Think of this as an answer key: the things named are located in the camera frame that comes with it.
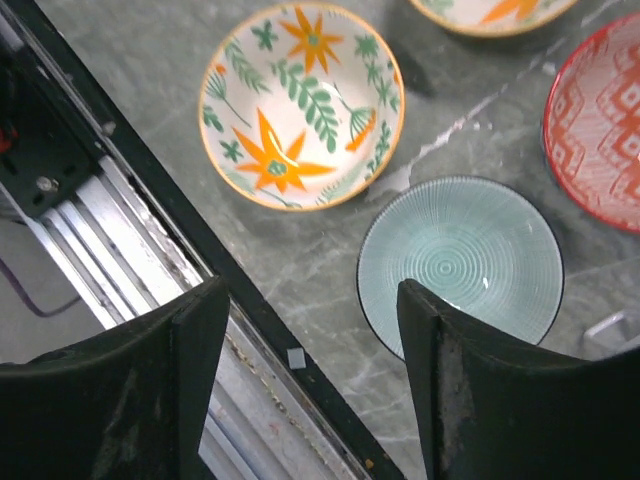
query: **ribbed blue bowl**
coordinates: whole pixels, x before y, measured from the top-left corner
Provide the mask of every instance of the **ribbed blue bowl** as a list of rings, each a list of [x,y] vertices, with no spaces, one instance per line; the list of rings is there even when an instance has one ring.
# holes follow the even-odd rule
[[[360,251],[362,309],[376,335],[403,359],[396,295],[407,278],[536,344],[558,312],[564,270],[549,225],[527,200],[496,182],[454,176],[393,200]]]

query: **bolt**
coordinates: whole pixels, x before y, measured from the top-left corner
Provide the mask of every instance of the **bolt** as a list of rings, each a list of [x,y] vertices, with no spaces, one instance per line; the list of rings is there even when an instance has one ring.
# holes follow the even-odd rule
[[[57,180],[47,177],[39,177],[38,180],[36,180],[36,185],[38,186],[38,189],[40,189],[40,191],[46,193],[57,192],[58,187],[60,186]]]
[[[113,132],[116,131],[116,124],[114,122],[107,122],[102,126],[102,133],[104,133],[107,137],[113,135]]]

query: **red bowl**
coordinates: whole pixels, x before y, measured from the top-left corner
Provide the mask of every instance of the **red bowl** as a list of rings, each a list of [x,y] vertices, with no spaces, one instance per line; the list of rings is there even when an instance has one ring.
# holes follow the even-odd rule
[[[640,13],[607,25],[569,57],[542,129],[567,194],[603,222],[640,233]]]

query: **white bowl with orange flowers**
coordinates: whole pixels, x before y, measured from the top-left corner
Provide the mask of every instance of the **white bowl with orange flowers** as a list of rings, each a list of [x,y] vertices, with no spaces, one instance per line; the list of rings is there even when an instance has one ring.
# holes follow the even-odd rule
[[[440,26],[473,37],[508,37],[555,20],[578,0],[410,0]]]
[[[364,20],[328,3],[263,10],[221,44],[199,103],[205,149],[238,193],[286,211],[354,197],[404,122],[400,70]]]

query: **marble surface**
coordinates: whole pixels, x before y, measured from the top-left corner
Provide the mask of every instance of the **marble surface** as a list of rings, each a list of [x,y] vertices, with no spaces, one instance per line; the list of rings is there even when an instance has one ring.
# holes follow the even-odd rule
[[[358,305],[356,258],[380,209],[411,185],[474,174],[537,206],[562,247],[565,295],[543,341],[577,354],[584,330],[640,307],[640,236],[583,213],[552,181],[539,121],[555,71],[589,34],[640,7],[579,2],[523,39],[446,33],[406,0],[343,0],[390,43],[408,89],[405,130],[386,172],[359,197],[310,214],[235,194],[202,147],[196,103],[217,44],[265,0],[39,0],[162,164],[409,479],[425,478],[404,364]]]

